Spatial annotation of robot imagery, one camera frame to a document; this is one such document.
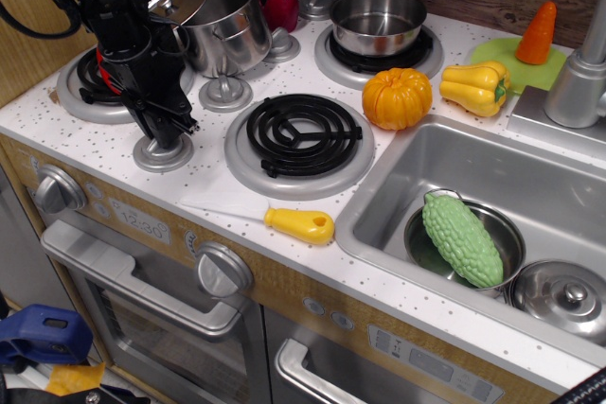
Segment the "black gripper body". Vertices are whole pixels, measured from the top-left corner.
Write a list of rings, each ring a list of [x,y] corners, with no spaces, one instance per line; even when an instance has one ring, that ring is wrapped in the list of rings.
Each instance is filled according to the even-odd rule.
[[[171,26],[112,31],[98,44],[108,71],[122,84],[120,102],[148,138],[143,113],[191,113],[181,87],[185,59]]]

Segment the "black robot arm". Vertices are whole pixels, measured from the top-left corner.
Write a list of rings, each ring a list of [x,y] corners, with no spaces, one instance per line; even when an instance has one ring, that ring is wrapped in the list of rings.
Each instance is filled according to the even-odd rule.
[[[106,71],[120,88],[120,101],[145,133],[163,149],[183,134],[192,134],[197,121],[181,87],[184,52],[172,24],[150,13],[150,0],[52,0],[62,10],[66,30],[43,33],[15,19],[7,9],[2,19],[35,39],[59,40],[81,27],[93,33]]]

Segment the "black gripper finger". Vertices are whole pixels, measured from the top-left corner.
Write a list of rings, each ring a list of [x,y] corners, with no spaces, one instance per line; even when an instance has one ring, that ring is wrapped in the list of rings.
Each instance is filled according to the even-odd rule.
[[[143,113],[148,133],[161,148],[168,148],[182,134],[180,118],[173,114]]]
[[[166,112],[164,117],[166,119],[164,129],[170,134],[192,135],[199,130],[198,121],[188,111]]]

